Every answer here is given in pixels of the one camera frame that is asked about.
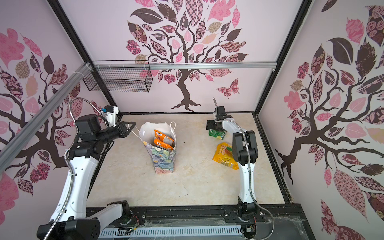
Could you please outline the orange white snack bag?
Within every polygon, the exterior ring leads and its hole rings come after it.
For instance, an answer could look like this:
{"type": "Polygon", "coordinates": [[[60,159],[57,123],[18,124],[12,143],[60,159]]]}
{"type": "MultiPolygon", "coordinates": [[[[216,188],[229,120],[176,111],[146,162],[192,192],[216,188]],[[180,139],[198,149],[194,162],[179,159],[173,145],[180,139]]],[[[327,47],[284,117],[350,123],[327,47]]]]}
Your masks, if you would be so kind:
{"type": "Polygon", "coordinates": [[[169,144],[166,144],[162,141],[160,141],[159,139],[154,139],[154,144],[157,148],[160,148],[162,150],[166,150],[166,151],[169,151],[169,152],[172,152],[174,150],[174,148],[169,145],[169,144]]]}
{"type": "Polygon", "coordinates": [[[155,132],[155,138],[158,139],[159,141],[169,145],[172,145],[174,143],[174,139],[164,134],[163,132],[159,130],[154,130],[154,132],[155,132]]]}

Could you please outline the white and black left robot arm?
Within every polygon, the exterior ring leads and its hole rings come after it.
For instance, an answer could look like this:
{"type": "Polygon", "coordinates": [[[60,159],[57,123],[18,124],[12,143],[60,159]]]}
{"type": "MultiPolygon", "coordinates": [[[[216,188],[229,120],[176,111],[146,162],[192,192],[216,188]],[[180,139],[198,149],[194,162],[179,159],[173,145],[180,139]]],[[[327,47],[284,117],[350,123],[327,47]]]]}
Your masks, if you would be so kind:
{"type": "Polygon", "coordinates": [[[40,240],[97,240],[110,223],[133,215],[126,200],[112,202],[101,211],[87,216],[87,197],[99,160],[107,152],[106,145],[127,137],[135,122],[107,123],[102,128],[99,119],[86,115],[76,121],[78,133],[65,153],[69,172],[57,208],[48,224],[39,226],[40,240]]]}

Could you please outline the green snack bag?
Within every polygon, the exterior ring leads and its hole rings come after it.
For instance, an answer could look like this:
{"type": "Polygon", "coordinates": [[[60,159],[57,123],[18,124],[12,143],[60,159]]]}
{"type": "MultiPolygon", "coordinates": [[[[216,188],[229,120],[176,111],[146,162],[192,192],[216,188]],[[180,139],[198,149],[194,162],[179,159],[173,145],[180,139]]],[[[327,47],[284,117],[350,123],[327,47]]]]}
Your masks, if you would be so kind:
{"type": "Polygon", "coordinates": [[[209,136],[219,140],[223,140],[226,133],[226,131],[209,130],[209,136]]]}

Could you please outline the yellow snack bag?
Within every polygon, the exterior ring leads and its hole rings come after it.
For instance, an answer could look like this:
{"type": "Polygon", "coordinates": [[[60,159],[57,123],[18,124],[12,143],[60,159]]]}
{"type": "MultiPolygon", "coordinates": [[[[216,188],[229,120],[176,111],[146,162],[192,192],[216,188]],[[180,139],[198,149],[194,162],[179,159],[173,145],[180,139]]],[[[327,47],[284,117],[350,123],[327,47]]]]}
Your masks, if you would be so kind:
{"type": "Polygon", "coordinates": [[[233,170],[238,170],[238,163],[235,161],[233,157],[233,149],[232,146],[228,143],[220,143],[217,146],[216,152],[213,156],[213,161],[222,164],[228,168],[233,170]]]}

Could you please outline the floral paper bag white handles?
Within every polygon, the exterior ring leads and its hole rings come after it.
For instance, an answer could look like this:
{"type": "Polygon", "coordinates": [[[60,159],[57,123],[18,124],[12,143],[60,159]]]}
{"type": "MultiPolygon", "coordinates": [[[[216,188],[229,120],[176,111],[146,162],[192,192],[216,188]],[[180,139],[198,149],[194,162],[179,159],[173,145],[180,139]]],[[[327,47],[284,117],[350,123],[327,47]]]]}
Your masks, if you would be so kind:
{"type": "Polygon", "coordinates": [[[136,131],[138,132],[136,136],[144,144],[147,152],[149,153],[156,174],[169,174],[175,171],[175,162],[177,154],[177,136],[175,133],[175,128],[175,122],[171,122],[170,124],[155,124],[146,122],[140,128],[135,127],[136,131]],[[171,145],[174,148],[172,152],[162,150],[155,146],[154,130],[159,130],[174,139],[174,143],[171,145]]]}

